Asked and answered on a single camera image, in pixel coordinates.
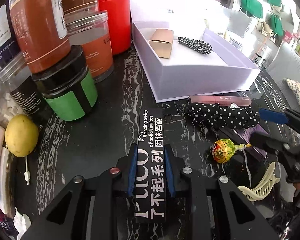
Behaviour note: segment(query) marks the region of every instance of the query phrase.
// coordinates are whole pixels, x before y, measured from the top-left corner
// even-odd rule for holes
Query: black polka dot fabric
[[[210,125],[215,129],[228,126],[231,129],[242,129],[256,126],[259,113],[253,112],[251,106],[243,108],[220,107],[219,104],[191,103],[188,106],[188,116],[197,123]]]

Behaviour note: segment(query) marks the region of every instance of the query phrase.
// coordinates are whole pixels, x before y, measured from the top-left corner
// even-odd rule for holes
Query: green jar
[[[71,46],[70,53],[49,69],[32,75],[43,98],[64,121],[88,113],[98,93],[87,67],[82,47]]]

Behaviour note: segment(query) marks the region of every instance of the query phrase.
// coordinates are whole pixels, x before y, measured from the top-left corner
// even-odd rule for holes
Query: yellow lollipop wrapper
[[[213,159],[218,163],[225,163],[231,159],[236,151],[250,147],[250,144],[235,145],[230,139],[220,139],[212,147]]]

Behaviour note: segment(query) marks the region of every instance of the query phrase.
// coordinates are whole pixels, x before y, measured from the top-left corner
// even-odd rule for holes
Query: yellow fruit
[[[24,114],[14,116],[4,135],[7,147],[17,157],[31,153],[39,137],[38,127]]]

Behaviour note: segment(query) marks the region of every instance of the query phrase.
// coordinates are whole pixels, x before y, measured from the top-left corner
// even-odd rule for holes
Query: silver screw
[[[182,171],[183,171],[183,173],[185,173],[185,174],[190,174],[190,173],[192,172],[192,169],[189,168],[189,167],[184,167],[184,168],[182,169]]]
[[[285,147],[287,150],[290,150],[290,146],[287,143],[284,143],[283,147]]]
[[[117,174],[117,173],[119,173],[119,172],[120,172],[120,170],[119,170],[119,168],[117,168],[117,167],[113,167],[113,168],[110,169],[110,173],[111,173],[111,174]]]
[[[226,176],[221,176],[219,178],[219,180],[220,180],[221,183],[227,183],[229,181],[228,177],[226,177]]]
[[[296,168],[297,171],[300,171],[300,163],[295,163],[294,167]]]
[[[83,177],[82,176],[75,176],[73,178],[73,182],[74,183],[80,183],[81,181],[83,181]]]

